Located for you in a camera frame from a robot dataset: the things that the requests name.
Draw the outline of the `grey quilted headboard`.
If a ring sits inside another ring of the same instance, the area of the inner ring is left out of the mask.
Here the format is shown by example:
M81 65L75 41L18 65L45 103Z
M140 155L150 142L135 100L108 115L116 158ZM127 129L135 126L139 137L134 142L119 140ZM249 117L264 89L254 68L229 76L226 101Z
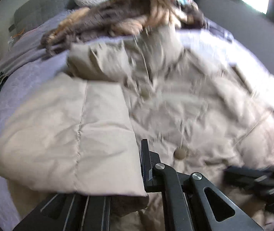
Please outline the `grey quilted headboard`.
M28 32L57 14L76 7L74 0L29 0L14 13L15 30Z

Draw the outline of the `brown and cream striped blanket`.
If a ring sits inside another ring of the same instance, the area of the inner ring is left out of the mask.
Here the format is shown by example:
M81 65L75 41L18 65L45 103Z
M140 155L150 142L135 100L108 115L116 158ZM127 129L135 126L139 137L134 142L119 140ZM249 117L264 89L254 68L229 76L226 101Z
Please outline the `brown and cream striped blanket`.
M46 32L40 44L53 56L55 45L68 49L72 43L107 35L138 35L146 28L158 26L206 29L208 21L194 2L182 6L169 0L107 0L72 12Z

